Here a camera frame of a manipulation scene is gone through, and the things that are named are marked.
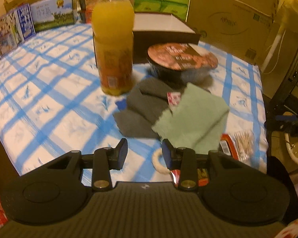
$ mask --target gray cloth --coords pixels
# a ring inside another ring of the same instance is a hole
[[[167,92],[175,92],[156,78],[139,82],[127,96],[127,109],[114,113],[119,131],[125,137],[159,138],[151,126],[168,108]]]

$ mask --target light green towel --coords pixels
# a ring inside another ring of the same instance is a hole
[[[152,129],[176,148],[208,154],[218,149],[228,112],[224,99],[188,83],[173,114],[169,109],[163,111]]]

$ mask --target noodle cup lid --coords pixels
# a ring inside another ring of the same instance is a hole
[[[218,59],[210,51],[194,44],[167,43],[148,48],[149,58],[165,68],[184,71],[208,67],[215,69]]]

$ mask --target blue checkered tablecloth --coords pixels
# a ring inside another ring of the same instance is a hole
[[[208,44],[219,66],[211,72],[212,94],[230,105],[226,132],[251,129],[255,153],[249,164],[266,171],[265,110],[258,68]],[[148,64],[134,65],[137,80]],[[105,95],[100,88],[90,25],[40,32],[0,61],[0,140],[19,174],[70,151],[93,153],[115,147],[122,138],[112,113],[124,97]],[[152,153],[158,140],[128,138],[129,152],[113,182],[163,181],[155,171]],[[82,182],[90,185],[91,171]]]

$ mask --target blue carton box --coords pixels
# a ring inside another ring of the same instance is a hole
[[[35,34],[28,4],[0,17],[0,59]]]
[[[36,32],[75,24],[76,0],[42,0],[31,4],[31,14]]]

